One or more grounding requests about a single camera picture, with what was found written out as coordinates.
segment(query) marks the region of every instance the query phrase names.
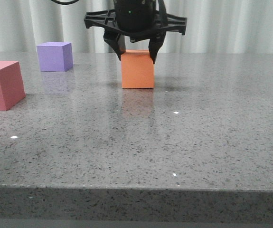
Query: curtain fold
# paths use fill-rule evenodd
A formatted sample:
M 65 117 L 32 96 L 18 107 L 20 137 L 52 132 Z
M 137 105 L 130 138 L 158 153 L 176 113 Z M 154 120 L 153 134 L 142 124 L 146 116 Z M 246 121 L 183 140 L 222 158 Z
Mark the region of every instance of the curtain fold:
M 169 14 L 188 17 L 187 33 L 167 33 L 161 53 L 273 53 L 273 0 L 165 0 Z M 0 51 L 36 51 L 44 42 L 72 42 L 74 52 L 110 52 L 102 28 L 86 29 L 87 11 L 112 0 L 0 0 Z M 127 48 L 147 49 L 148 41 Z

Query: granite countertop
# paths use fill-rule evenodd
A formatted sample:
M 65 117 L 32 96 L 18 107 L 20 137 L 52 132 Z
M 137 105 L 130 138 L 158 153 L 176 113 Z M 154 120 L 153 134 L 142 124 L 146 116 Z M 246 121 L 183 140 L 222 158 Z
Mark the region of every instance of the granite countertop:
M 273 223 L 273 55 L 159 54 L 155 89 L 115 54 L 0 60 L 27 94 L 0 112 L 0 218 Z

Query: cube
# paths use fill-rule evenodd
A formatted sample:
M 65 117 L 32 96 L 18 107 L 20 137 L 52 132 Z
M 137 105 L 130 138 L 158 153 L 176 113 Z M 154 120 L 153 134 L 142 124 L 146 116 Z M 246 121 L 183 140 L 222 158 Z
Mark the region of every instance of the cube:
M 154 88 L 154 65 L 148 50 L 127 50 L 121 62 L 123 88 Z
M 72 44 L 48 42 L 37 45 L 41 71 L 65 72 L 73 67 Z
M 19 62 L 0 61 L 0 111 L 9 110 L 24 97 Z

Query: purple cube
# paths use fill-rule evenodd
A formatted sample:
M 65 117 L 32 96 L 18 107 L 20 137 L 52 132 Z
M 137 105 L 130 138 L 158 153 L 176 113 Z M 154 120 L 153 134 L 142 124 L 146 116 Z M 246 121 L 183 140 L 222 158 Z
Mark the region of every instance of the purple cube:
M 65 72 L 73 67 L 72 44 L 48 42 L 37 45 L 41 71 Z

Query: pink cube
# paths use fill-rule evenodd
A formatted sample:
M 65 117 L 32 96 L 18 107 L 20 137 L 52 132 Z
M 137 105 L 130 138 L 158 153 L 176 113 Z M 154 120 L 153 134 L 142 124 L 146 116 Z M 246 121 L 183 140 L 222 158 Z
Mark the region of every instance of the pink cube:
M 72 44 L 48 42 L 37 45 L 41 71 L 65 72 L 73 67 Z
M 0 61 L 0 111 L 9 110 L 24 97 L 19 62 Z

